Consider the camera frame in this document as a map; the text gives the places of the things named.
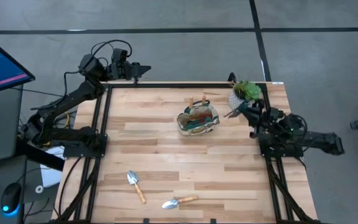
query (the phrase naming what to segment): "computer mouse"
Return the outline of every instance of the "computer mouse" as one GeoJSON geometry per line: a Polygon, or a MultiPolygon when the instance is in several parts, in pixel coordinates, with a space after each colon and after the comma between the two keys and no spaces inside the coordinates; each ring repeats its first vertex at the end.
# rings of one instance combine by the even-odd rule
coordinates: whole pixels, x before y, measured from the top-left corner
{"type": "Polygon", "coordinates": [[[1,209],[4,213],[13,212],[19,205],[22,186],[18,183],[9,184],[1,197],[1,209]]]}

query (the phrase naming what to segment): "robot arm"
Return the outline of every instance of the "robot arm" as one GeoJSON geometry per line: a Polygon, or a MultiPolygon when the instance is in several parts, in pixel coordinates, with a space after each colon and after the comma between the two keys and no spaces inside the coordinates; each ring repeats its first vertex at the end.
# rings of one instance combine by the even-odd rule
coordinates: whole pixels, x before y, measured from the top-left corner
{"type": "MultiPolygon", "coordinates": [[[[85,55],[80,63],[79,73],[85,77],[85,81],[73,92],[63,96],[49,105],[42,106],[36,114],[32,115],[21,130],[36,146],[47,142],[58,145],[69,145],[80,147],[83,150],[88,148],[84,156],[98,156],[104,152],[104,137],[99,136],[91,127],[84,127],[79,130],[54,128],[54,121],[57,116],[68,111],[74,106],[86,100],[94,100],[103,95],[105,87],[101,82],[132,78],[138,79],[145,72],[151,69],[150,66],[126,61],[127,51],[114,49],[111,57],[111,64],[103,67],[101,62],[94,57],[94,54],[85,55]]],[[[65,156],[72,156],[70,150],[65,150],[65,156]]]]}
{"type": "Polygon", "coordinates": [[[317,133],[305,130],[305,121],[295,114],[286,115],[277,108],[266,108],[263,100],[251,107],[243,103],[232,111],[230,118],[243,114],[255,131],[251,138],[258,138],[261,153],[272,157],[303,157],[309,147],[318,148],[332,155],[344,154],[341,138],[335,133],[317,133]]]}

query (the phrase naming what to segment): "wooden tabletop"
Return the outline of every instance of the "wooden tabletop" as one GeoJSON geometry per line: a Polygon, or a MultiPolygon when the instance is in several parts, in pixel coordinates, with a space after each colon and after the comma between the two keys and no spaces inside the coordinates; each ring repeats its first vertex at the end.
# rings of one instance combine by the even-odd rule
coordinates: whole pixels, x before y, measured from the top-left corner
{"type": "MultiPolygon", "coordinates": [[[[289,113],[284,85],[267,83],[267,88],[271,106],[289,113]]],[[[101,162],[92,222],[141,223],[149,218],[153,223],[209,223],[216,218],[218,223],[274,223],[269,179],[258,142],[249,138],[251,128],[243,115],[223,118],[231,110],[230,92],[230,88],[113,89],[106,131],[109,143],[101,162]],[[203,95],[218,111],[221,124],[210,133],[182,136],[176,117],[188,106],[189,97],[196,101],[203,95]],[[139,175],[146,204],[128,184],[129,170],[139,175]],[[200,199],[171,210],[161,207],[167,200],[194,195],[200,199]]],[[[75,129],[91,125],[95,103],[86,101],[78,107],[75,129]]],[[[75,161],[66,161],[62,182],[75,161]]],[[[283,158],[283,163],[290,193],[306,214],[317,218],[305,168],[293,158],[283,158]]],[[[78,192],[82,169],[83,159],[70,176],[62,210],[78,192]]],[[[279,197],[285,218],[282,195],[279,197]]]]}

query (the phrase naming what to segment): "potted plant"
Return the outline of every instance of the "potted plant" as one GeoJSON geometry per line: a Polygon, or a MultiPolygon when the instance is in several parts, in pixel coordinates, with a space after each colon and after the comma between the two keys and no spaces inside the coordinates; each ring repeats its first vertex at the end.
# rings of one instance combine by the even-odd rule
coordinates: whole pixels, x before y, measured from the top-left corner
{"type": "Polygon", "coordinates": [[[260,92],[259,86],[255,83],[240,81],[233,86],[229,97],[229,106],[234,110],[244,101],[258,100],[260,92]]]}

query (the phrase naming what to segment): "plant pot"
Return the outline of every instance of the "plant pot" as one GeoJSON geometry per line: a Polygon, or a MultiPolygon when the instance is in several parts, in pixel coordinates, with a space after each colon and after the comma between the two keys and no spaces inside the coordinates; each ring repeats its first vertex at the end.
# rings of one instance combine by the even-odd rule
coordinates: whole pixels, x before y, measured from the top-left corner
{"type": "Polygon", "coordinates": [[[242,99],[238,98],[236,93],[234,92],[234,90],[231,91],[230,96],[229,96],[229,106],[232,110],[239,107],[240,104],[244,101],[248,102],[248,100],[242,100],[242,99]]]}

